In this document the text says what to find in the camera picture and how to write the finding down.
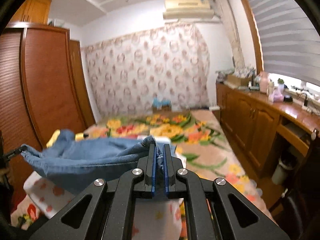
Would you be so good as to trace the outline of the striped window blind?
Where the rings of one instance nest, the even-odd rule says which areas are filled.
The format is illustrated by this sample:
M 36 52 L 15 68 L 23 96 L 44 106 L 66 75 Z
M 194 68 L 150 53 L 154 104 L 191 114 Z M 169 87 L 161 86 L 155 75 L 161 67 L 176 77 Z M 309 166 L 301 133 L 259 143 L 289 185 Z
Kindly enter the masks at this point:
M 295 0 L 248 0 L 264 70 L 319 85 L 319 34 Z

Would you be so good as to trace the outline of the wooden sideboard cabinet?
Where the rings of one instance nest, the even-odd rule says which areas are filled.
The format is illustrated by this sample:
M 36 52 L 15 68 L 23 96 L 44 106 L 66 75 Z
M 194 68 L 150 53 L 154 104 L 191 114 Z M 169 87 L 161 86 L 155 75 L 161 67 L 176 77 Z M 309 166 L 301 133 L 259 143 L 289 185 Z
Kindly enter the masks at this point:
M 301 164 L 319 116 L 294 102 L 271 103 L 265 94 L 216 84 L 220 122 L 236 141 L 259 177 L 272 174 L 281 156 Z

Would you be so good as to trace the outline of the pink bottle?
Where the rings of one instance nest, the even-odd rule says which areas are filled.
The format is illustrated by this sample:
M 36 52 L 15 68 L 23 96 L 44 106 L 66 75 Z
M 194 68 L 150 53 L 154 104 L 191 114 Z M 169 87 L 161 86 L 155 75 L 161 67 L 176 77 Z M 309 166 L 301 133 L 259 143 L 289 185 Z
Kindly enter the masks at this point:
M 259 88 L 260 92 L 266 94 L 267 93 L 267 88 L 268 88 L 268 73 L 267 72 L 261 72 L 260 73 L 260 81 L 259 81 Z

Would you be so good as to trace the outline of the cardboard box with blue item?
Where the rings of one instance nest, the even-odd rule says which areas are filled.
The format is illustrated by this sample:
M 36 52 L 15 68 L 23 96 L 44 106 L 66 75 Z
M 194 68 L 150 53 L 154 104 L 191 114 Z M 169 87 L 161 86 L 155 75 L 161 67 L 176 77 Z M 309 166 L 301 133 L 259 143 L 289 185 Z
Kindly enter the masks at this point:
M 171 101 L 167 99 L 159 100 L 158 98 L 153 98 L 152 102 L 152 112 L 168 112 L 171 111 Z

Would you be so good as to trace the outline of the white strawberry print sheet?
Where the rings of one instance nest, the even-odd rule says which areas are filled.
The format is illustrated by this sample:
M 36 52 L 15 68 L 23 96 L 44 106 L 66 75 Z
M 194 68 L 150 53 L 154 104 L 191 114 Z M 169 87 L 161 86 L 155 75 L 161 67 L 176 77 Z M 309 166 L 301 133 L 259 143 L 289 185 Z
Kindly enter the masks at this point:
M 23 152 L 43 178 L 74 198 L 32 239 L 179 239 L 180 199 L 165 195 L 167 161 L 175 147 L 152 136 L 57 141 Z

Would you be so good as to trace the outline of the blue denim pants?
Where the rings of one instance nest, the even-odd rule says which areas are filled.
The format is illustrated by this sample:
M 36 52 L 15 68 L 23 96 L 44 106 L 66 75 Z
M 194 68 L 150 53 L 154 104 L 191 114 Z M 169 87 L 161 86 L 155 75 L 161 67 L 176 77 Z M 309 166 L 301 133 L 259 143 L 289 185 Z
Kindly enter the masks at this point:
M 104 137 L 75 141 L 74 137 L 72 131 L 63 129 L 51 147 L 40 152 L 24 145 L 21 155 L 40 176 L 77 195 L 98 178 L 115 180 L 137 168 L 154 145 L 156 179 L 163 178 L 164 143 L 152 135 L 142 140 Z

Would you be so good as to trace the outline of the brown cardboard box on cabinet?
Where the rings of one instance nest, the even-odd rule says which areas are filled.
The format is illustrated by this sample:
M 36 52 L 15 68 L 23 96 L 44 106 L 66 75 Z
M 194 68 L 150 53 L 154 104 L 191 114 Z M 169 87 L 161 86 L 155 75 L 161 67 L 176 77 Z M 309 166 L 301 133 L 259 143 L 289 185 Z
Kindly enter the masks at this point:
M 251 77 L 237 77 L 233 74 L 228 74 L 227 75 L 227 82 L 231 83 L 232 85 L 235 85 L 236 87 L 240 86 L 248 86 L 249 81 L 251 81 Z

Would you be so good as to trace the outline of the wooden louvered wardrobe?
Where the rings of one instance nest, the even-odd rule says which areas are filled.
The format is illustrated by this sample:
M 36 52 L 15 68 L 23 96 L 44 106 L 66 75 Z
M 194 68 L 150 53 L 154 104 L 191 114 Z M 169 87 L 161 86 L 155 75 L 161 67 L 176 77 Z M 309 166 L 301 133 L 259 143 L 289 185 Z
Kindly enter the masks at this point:
M 50 0 L 26 0 L 1 34 L 1 152 L 45 148 L 53 132 L 94 124 L 80 42 L 48 25 Z

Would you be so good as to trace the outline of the floral brown blanket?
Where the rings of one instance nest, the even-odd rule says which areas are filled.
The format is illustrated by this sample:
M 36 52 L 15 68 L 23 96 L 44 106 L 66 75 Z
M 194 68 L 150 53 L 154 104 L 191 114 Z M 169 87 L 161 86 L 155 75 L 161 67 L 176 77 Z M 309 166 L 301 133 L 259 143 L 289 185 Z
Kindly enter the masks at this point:
M 269 215 L 262 191 L 257 188 L 234 154 L 217 118 L 205 110 L 189 113 L 153 114 L 144 117 L 118 116 L 88 128 L 89 138 L 127 138 L 142 140 L 148 135 L 162 143 L 171 143 L 173 152 L 185 168 L 199 177 L 225 178 L 263 213 Z M 17 225 L 25 218 L 28 228 L 40 215 L 53 217 L 73 195 L 33 172 L 23 186 L 26 197 L 12 214 Z M 182 200 L 138 200 L 132 230 L 133 239 L 186 239 Z

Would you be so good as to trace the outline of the wall air conditioner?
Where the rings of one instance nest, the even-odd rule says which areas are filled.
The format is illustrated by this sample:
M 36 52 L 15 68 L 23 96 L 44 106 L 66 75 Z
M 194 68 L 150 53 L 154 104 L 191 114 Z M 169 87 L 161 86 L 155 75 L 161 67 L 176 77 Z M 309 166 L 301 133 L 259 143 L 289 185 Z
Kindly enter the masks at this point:
M 165 20 L 201 18 L 212 19 L 214 10 L 209 0 L 165 0 Z

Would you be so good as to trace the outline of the small potted plant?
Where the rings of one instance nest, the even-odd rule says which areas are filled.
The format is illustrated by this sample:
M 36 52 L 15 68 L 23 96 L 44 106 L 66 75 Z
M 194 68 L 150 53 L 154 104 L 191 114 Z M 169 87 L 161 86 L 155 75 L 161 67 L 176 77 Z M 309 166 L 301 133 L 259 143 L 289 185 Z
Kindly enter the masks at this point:
M 283 79 L 278 79 L 277 83 L 278 83 L 278 87 L 277 87 L 278 92 L 280 94 L 283 94 L 283 91 L 284 91 L 284 80 Z

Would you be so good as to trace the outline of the grey waste bin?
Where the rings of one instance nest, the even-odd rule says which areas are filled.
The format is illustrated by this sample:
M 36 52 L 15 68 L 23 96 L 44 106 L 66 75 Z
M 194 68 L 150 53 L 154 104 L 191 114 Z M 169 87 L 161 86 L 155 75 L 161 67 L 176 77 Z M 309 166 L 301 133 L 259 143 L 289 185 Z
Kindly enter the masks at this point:
M 293 167 L 290 164 L 285 164 L 281 158 L 278 160 L 278 165 L 272 175 L 272 182 L 275 185 L 280 185 L 287 178 L 289 173 L 293 170 Z

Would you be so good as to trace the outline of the yellow plush toy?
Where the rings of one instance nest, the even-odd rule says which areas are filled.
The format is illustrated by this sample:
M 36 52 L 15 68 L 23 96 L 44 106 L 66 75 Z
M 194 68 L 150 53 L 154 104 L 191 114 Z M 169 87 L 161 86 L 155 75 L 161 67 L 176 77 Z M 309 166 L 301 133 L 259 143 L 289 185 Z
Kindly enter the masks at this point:
M 58 136 L 60 135 L 61 131 L 59 129 L 55 130 L 52 137 L 49 139 L 49 141 L 46 143 L 46 148 L 52 147 L 52 145 L 56 142 Z M 75 141 L 80 141 L 85 139 L 85 137 L 87 137 L 86 134 L 84 133 L 77 133 L 74 136 L 74 140 Z

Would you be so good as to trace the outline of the circle patterned lace curtain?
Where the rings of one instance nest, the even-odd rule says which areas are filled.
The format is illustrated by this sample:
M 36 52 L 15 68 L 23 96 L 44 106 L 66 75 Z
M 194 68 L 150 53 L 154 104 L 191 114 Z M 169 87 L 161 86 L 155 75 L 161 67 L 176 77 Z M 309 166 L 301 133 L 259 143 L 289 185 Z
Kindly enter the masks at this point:
M 83 48 L 101 116 L 209 106 L 207 43 L 194 24 L 167 24 Z

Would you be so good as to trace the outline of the beige side curtain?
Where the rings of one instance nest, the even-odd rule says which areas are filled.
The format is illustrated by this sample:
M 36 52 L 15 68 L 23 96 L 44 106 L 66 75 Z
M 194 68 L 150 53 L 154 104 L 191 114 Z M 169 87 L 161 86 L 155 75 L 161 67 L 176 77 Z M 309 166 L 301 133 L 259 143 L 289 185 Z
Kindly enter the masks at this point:
M 235 68 L 242 68 L 245 66 L 245 62 L 231 6 L 229 5 L 228 0 L 214 0 L 214 2 L 231 44 Z

